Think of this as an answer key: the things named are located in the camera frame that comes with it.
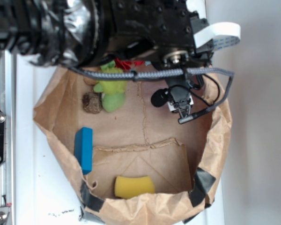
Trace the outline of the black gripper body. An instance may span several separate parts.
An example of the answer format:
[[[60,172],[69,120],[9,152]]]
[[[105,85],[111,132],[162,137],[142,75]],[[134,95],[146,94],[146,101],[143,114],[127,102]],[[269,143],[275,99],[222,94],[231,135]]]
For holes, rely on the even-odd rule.
[[[109,0],[105,56],[150,61],[156,68],[197,68],[211,64],[214,44],[195,43],[207,19],[189,11],[185,0]]]

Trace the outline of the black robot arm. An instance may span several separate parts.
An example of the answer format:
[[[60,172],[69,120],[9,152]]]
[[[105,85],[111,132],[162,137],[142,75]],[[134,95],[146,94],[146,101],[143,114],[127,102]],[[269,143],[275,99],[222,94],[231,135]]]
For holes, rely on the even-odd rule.
[[[207,26],[184,0],[0,0],[0,57],[8,50],[67,68],[114,59],[201,67],[214,43],[195,35]]]

